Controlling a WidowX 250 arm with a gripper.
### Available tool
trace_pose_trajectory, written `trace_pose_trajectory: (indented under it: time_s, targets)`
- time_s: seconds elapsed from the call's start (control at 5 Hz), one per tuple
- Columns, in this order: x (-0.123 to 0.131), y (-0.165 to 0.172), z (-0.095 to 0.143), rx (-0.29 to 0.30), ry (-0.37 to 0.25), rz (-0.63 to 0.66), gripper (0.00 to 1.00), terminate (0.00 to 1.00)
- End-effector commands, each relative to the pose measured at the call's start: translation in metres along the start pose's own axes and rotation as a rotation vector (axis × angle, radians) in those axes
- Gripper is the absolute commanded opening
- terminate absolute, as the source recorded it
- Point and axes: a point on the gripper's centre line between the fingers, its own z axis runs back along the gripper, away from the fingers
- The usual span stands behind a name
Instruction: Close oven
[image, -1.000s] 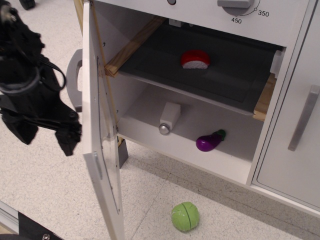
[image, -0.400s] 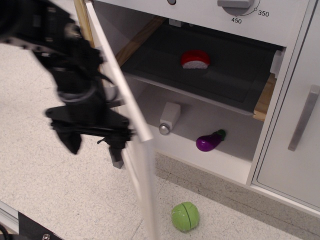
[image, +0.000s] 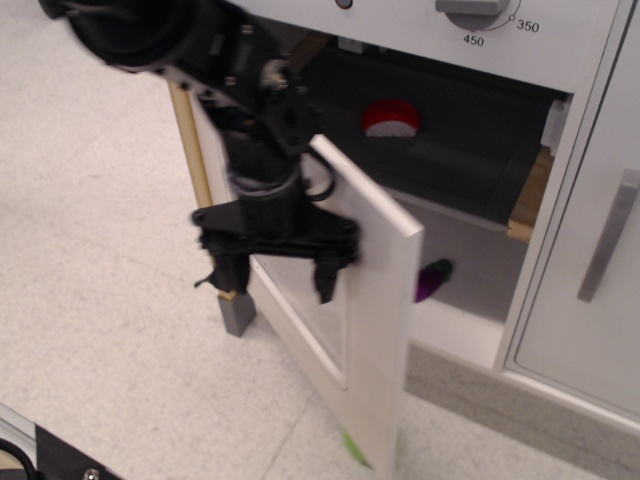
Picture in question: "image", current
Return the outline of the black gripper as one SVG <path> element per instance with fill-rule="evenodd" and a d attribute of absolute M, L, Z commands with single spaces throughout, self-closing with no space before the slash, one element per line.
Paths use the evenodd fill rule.
<path fill-rule="evenodd" d="M 351 219 L 324 210 L 298 187 L 269 197 L 241 196 L 192 214 L 200 242 L 213 254 L 213 285 L 244 295 L 249 256 L 315 259 L 314 287 L 320 304 L 333 298 L 339 270 L 359 253 L 360 229 Z"/>

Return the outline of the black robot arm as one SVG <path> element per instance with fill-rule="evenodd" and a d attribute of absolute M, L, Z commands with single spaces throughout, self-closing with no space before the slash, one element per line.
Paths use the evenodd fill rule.
<path fill-rule="evenodd" d="M 215 267 L 208 280 L 244 293 L 254 254 L 310 259 L 321 303 L 358 255 L 359 228 L 319 207 L 301 163 L 317 111 L 279 43 L 226 1 L 45 1 L 107 65 L 150 72 L 193 93 L 220 131 L 233 201 L 193 213 Z"/>

